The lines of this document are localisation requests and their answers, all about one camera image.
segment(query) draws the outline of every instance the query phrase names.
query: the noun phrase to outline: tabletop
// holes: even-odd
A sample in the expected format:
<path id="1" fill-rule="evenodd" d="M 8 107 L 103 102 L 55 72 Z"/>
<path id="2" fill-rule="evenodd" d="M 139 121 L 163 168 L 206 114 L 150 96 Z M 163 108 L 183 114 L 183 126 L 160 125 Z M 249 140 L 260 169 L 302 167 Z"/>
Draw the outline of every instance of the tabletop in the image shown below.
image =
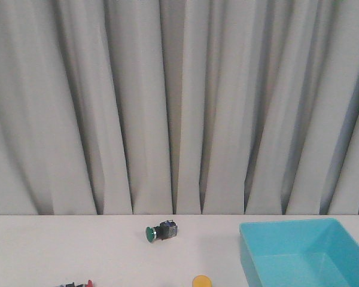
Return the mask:
<path id="1" fill-rule="evenodd" d="M 191 287 L 199 274 L 213 287 L 247 287 L 239 224 L 338 219 L 359 243 L 359 215 L 0 216 L 0 287 Z M 149 243 L 147 226 L 173 219 L 178 235 Z"/>

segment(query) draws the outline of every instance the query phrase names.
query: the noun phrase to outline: yellow button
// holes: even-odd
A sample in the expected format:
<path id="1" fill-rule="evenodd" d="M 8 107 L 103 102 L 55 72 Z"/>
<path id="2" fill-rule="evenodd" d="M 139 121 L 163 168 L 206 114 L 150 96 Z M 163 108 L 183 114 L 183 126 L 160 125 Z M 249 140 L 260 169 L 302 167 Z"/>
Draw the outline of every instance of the yellow button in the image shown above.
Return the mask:
<path id="1" fill-rule="evenodd" d="M 198 275 L 193 279 L 193 287 L 211 287 L 211 280 L 205 275 Z"/>

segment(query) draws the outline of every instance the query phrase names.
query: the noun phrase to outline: blue plastic tray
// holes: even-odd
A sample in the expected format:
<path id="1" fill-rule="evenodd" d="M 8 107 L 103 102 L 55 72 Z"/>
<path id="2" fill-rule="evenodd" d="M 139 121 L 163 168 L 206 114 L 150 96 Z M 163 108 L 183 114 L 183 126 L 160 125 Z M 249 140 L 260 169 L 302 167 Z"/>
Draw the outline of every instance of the blue plastic tray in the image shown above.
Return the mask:
<path id="1" fill-rule="evenodd" d="M 359 287 L 359 246 L 335 219 L 243 223 L 250 287 Z"/>

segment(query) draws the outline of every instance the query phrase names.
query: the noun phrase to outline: table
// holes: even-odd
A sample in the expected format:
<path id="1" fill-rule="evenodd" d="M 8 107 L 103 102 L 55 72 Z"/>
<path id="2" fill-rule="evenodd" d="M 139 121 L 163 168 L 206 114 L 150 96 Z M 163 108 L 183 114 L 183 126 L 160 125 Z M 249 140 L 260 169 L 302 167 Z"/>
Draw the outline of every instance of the table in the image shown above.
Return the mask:
<path id="1" fill-rule="evenodd" d="M 239 224 L 323 218 L 272 215 L 0 216 L 0 287 L 191 287 L 205 274 L 213 287 L 247 287 Z M 359 216 L 337 218 L 359 243 Z M 172 239 L 149 243 L 146 226 L 173 219 Z"/>

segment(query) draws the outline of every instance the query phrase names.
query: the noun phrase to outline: curtain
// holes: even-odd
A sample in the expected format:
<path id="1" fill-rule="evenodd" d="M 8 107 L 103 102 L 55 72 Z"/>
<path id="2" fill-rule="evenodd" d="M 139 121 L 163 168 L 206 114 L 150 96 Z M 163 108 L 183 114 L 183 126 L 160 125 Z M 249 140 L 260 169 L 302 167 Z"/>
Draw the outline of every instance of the curtain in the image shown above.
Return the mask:
<path id="1" fill-rule="evenodd" d="M 359 214 L 359 0 L 0 0 L 0 215 Z"/>

